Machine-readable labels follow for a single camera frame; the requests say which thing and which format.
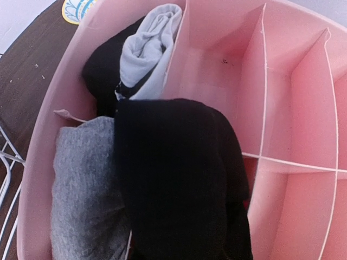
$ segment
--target folded black clothing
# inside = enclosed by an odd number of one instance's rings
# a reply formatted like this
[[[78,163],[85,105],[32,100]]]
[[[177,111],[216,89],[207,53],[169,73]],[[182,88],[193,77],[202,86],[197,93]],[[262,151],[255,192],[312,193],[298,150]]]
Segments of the folded black clothing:
[[[114,91],[120,82],[119,61],[123,44],[136,33],[144,18],[97,47],[83,67],[82,78],[97,100],[97,116],[114,117],[118,102]]]
[[[114,133],[132,260],[252,259],[246,170],[219,111],[185,99],[122,100]]]

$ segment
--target drawer organizer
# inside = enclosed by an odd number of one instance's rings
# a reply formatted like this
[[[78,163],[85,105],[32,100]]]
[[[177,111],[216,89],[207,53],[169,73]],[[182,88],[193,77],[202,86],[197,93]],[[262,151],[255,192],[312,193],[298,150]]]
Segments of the drawer organizer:
[[[51,259],[55,138],[66,109],[95,117],[80,78],[93,50],[167,0],[100,0],[52,79],[27,156],[20,259]],[[255,260],[347,259],[347,29],[286,1],[175,0],[184,8],[162,98],[220,110],[252,188]]]

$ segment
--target folded gray clothing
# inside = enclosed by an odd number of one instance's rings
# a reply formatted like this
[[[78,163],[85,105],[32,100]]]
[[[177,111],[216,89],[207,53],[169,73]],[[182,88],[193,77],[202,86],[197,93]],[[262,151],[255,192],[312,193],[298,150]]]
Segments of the folded gray clothing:
[[[62,127],[52,190],[55,260],[124,260],[130,234],[113,159],[114,119]]]

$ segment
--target patterned plate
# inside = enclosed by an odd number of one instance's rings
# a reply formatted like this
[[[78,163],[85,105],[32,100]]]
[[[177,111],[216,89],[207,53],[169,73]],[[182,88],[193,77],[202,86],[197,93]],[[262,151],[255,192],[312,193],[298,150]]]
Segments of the patterned plate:
[[[79,24],[87,11],[98,0],[65,0],[61,13],[64,19],[72,24]]]

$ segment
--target dark wood surface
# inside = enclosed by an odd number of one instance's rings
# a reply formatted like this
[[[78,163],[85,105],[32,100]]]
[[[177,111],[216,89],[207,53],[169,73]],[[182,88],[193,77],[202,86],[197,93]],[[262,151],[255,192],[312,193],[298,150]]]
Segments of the dark wood surface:
[[[63,0],[57,0],[40,14],[0,56],[0,125],[24,159],[44,95],[77,28],[62,18],[62,4]],[[0,209],[1,227],[21,182],[22,172],[20,164],[12,171],[10,188]],[[0,183],[5,175],[0,162]],[[0,259],[17,215],[17,203],[0,242]],[[6,260],[17,259],[15,239]]]

